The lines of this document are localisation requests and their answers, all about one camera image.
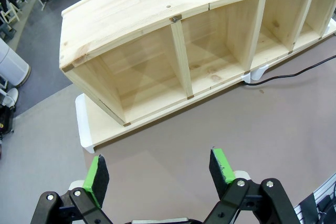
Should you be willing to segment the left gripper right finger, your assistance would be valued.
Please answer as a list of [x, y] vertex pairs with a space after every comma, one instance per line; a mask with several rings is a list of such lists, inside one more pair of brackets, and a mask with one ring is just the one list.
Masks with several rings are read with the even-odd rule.
[[279, 180], [267, 178], [257, 184], [236, 176], [220, 148], [211, 149], [209, 171], [219, 202], [204, 223], [234, 223], [241, 211], [251, 211], [259, 223], [299, 222]]

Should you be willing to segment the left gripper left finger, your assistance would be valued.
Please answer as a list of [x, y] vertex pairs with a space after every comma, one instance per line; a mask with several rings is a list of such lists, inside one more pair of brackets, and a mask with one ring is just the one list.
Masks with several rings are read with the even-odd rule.
[[31, 223], [112, 223], [102, 210], [109, 180], [105, 158], [95, 156], [82, 186], [63, 195], [55, 191], [41, 194]]

